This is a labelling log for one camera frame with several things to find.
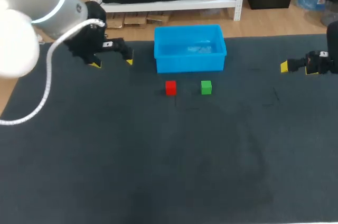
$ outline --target red cube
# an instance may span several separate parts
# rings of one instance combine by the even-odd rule
[[[166,81],[165,92],[167,96],[176,96],[177,94],[176,81],[174,80]]]

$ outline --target green cube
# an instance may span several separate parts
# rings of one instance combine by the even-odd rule
[[[201,93],[202,95],[211,95],[212,85],[210,80],[201,81]]]

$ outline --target white shelf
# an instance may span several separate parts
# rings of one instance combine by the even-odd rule
[[[174,11],[174,10],[193,10],[193,9],[210,9],[210,8],[229,8],[234,7],[234,20],[239,21],[242,11],[243,0],[180,0],[169,2],[153,2],[138,4],[105,4],[101,3],[102,8],[106,12],[148,12],[148,11]]]
[[[192,10],[192,9],[207,9],[207,8],[227,8],[235,7],[236,0],[180,0],[169,2],[153,2],[153,3],[138,3],[138,4],[104,4],[101,6],[106,12],[148,12],[148,11],[171,11],[171,10]]]

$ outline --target blue container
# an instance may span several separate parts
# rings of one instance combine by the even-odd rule
[[[222,71],[227,48],[219,25],[157,27],[158,73]]]

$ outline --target cardboard box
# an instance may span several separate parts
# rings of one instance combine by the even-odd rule
[[[107,13],[107,28],[122,29],[124,27],[124,13]]]
[[[125,27],[145,28],[147,26],[147,12],[132,12],[125,15]]]
[[[154,11],[149,12],[147,16],[148,24],[156,24],[156,25],[165,25],[169,22],[171,11]]]

